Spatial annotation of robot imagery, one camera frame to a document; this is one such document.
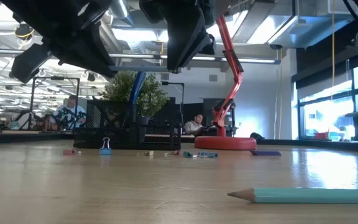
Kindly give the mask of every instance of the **black mesh organizer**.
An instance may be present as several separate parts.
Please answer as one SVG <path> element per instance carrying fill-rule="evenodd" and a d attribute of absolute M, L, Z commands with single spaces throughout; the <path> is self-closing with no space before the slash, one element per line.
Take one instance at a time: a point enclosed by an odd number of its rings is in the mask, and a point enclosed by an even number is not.
<path fill-rule="evenodd" d="M 88 100 L 85 128 L 74 129 L 74 147 L 99 149 L 109 137 L 113 149 L 180 149 L 180 124 L 139 125 L 135 110 L 126 102 Z"/>

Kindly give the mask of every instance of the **man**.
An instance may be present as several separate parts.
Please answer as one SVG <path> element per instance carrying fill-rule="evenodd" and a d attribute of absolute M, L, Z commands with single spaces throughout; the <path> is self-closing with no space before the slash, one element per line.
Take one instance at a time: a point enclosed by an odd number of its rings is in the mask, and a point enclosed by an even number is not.
<path fill-rule="evenodd" d="M 67 121 L 71 121 L 71 114 L 68 111 L 71 111 L 73 114 L 75 114 L 75 105 L 76 105 L 76 96 L 70 95 L 68 97 L 67 105 L 59 106 L 56 109 L 56 111 L 53 112 L 53 115 L 55 117 L 57 117 L 60 121 L 64 120 L 65 118 L 67 119 Z M 77 114 L 76 115 L 78 116 L 79 113 L 85 114 L 85 110 L 84 110 L 84 108 L 82 108 L 82 106 L 77 105 Z M 52 129 L 54 131 L 57 131 L 58 126 L 57 126 L 55 119 L 50 118 L 49 123 L 52 125 Z M 73 124 L 73 122 L 69 122 L 67 128 L 68 129 L 78 128 L 83 123 L 85 123 L 85 118 L 80 118 L 75 124 Z"/>
<path fill-rule="evenodd" d="M 194 117 L 193 121 L 189 121 L 184 125 L 184 129 L 186 134 L 192 134 L 194 136 L 198 135 L 203 128 L 201 124 L 203 122 L 203 115 L 199 114 Z"/>

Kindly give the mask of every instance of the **pencil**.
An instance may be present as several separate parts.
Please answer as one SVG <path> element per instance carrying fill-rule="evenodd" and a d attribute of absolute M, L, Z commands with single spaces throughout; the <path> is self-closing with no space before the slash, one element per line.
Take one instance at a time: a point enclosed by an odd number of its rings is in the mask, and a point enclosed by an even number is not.
<path fill-rule="evenodd" d="M 358 189 L 247 189 L 228 196 L 254 203 L 358 203 Z"/>

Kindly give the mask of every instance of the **ceiling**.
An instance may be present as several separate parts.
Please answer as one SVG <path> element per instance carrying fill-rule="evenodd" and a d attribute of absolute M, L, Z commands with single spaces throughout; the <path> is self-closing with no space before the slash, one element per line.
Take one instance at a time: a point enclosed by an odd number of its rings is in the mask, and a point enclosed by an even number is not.
<path fill-rule="evenodd" d="M 278 53 L 276 50 L 272 50 L 269 44 L 282 44 L 284 47 L 307 47 L 317 43 L 321 38 L 330 35 L 328 31 L 330 24 L 327 24 L 330 18 L 330 1 L 332 0 L 302 0 L 299 4 L 296 4 L 296 0 L 232 0 L 229 8 L 231 16 L 227 16 L 226 21 L 238 57 L 276 59 Z M 111 11 L 107 11 L 101 19 L 100 35 L 108 52 L 164 54 L 167 50 L 166 41 L 168 41 L 166 23 L 164 21 L 157 24 L 149 23 L 139 8 L 139 0 L 127 0 L 127 3 L 130 10 L 129 17 L 132 19 L 134 26 L 130 26 L 120 19 L 113 19 Z M 341 12 L 337 17 L 337 29 L 351 21 L 351 17 L 346 13 L 345 11 Z M 297 35 L 290 33 L 297 26 L 298 18 L 301 16 L 309 23 L 311 32 L 314 35 L 310 35 L 307 32 Z M 25 50 L 32 44 L 42 43 L 42 37 L 36 32 L 34 32 L 33 38 L 29 41 L 19 40 L 14 35 L 14 29 L 18 26 L 19 24 L 12 18 L 12 12 L 3 4 L 0 4 L 0 49 L 21 48 Z M 221 52 L 224 49 L 217 26 L 209 27 L 208 32 L 216 38 L 216 56 L 223 57 Z M 140 50 L 131 46 L 134 42 L 141 44 Z M 13 56 L 9 54 L 0 55 L 0 96 L 9 98 L 9 106 L 12 104 L 11 100 L 16 100 L 18 97 L 24 99 L 24 101 L 19 103 L 15 101 L 16 104 L 20 105 L 27 102 L 26 100 L 29 98 L 31 91 L 31 83 L 23 85 L 20 81 L 9 78 Z M 105 84 L 108 83 L 105 78 L 98 74 L 95 74 L 96 79 L 94 82 L 89 82 L 87 79 L 88 72 L 85 72 L 83 68 L 67 64 L 60 66 L 57 63 L 57 59 L 49 60 L 41 67 L 42 71 L 39 75 L 43 77 L 59 75 L 67 78 L 80 78 L 80 96 L 98 95 Z M 115 63 L 117 65 L 149 63 L 155 66 L 164 66 L 166 62 L 164 60 L 115 58 Z M 229 66 L 226 62 L 191 61 L 186 68 L 181 81 L 185 84 L 203 85 L 203 79 L 189 78 L 200 73 L 200 70 L 191 68 L 215 68 L 216 74 L 219 75 L 225 73 Z M 67 97 L 68 92 L 75 93 L 75 89 L 71 87 L 73 84 L 69 80 L 59 82 L 45 80 L 45 82 L 50 86 L 58 85 L 61 90 L 58 93 L 57 91 L 51 91 L 47 86 L 40 85 L 35 91 L 36 94 L 40 94 L 36 95 L 37 100 L 44 99 L 45 97 L 42 95 L 48 96 L 52 94 L 57 95 L 57 98 L 64 99 Z"/>

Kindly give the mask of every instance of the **shirt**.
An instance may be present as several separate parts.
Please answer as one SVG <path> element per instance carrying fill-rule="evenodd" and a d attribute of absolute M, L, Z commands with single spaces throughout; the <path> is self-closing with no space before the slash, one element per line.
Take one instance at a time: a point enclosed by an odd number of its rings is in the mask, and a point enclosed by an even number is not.
<path fill-rule="evenodd" d="M 61 111 L 63 111 L 63 108 L 69 109 L 71 112 L 75 113 L 75 107 L 73 107 L 73 108 L 68 108 L 67 106 L 61 105 L 61 106 L 59 106 L 59 107 L 56 109 L 55 112 L 53 112 L 53 115 L 54 115 L 54 116 L 57 116 Z M 80 113 L 80 112 L 86 113 L 85 110 L 84 110 L 84 108 L 82 108 L 82 106 L 77 106 L 77 116 L 78 116 L 78 113 Z M 63 116 L 60 118 L 60 120 L 65 119 L 65 117 L 67 117 L 67 120 L 68 120 L 68 121 L 71 120 L 71 114 L 69 114 L 69 113 L 66 114 L 66 115 L 63 115 Z M 56 123 L 55 119 L 53 119 L 52 117 L 49 119 L 49 122 L 51 122 L 51 123 Z M 75 127 L 78 128 L 78 127 L 80 127 L 80 125 L 81 125 L 81 123 L 76 122 Z"/>
<path fill-rule="evenodd" d="M 186 130 L 186 134 L 191 134 L 193 131 L 199 130 L 199 128 L 202 128 L 202 124 L 197 124 L 194 121 L 189 121 L 184 125 L 184 129 Z"/>

